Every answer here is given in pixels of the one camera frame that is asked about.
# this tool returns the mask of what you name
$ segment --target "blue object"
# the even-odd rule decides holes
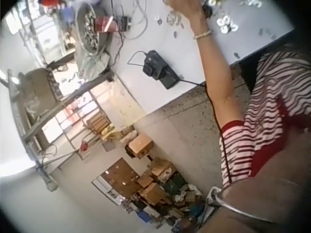
[[[152,220],[152,218],[149,216],[149,214],[147,214],[145,211],[141,210],[141,211],[137,211],[136,214],[138,215],[138,217],[140,219],[142,219],[144,222],[150,222]]]
[[[71,24],[74,22],[74,8],[73,7],[66,7],[62,9],[61,11],[62,11],[63,20],[66,23]]]

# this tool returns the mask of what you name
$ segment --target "hand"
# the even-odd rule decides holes
[[[204,15],[200,0],[166,0],[174,11],[182,13],[190,21]]]
[[[208,30],[207,21],[200,0],[165,0],[174,11],[180,12],[189,19],[194,34]]]

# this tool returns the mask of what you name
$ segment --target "red sleeve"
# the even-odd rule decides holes
[[[227,130],[231,129],[232,127],[235,126],[243,126],[244,122],[242,120],[234,120],[231,121],[229,123],[226,123],[223,127],[222,127],[222,134],[224,134]]]

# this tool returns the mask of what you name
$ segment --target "bracelet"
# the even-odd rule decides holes
[[[202,33],[202,34],[199,34],[199,35],[195,35],[195,36],[193,37],[193,39],[194,39],[194,40],[198,40],[198,39],[200,39],[200,38],[202,38],[202,37],[209,36],[209,35],[211,35],[212,33],[213,33],[212,30],[208,30],[208,31],[205,32],[205,33]]]

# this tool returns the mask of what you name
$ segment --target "wrist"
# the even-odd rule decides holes
[[[205,33],[209,30],[207,20],[204,15],[195,15],[190,19],[190,26],[194,35]]]

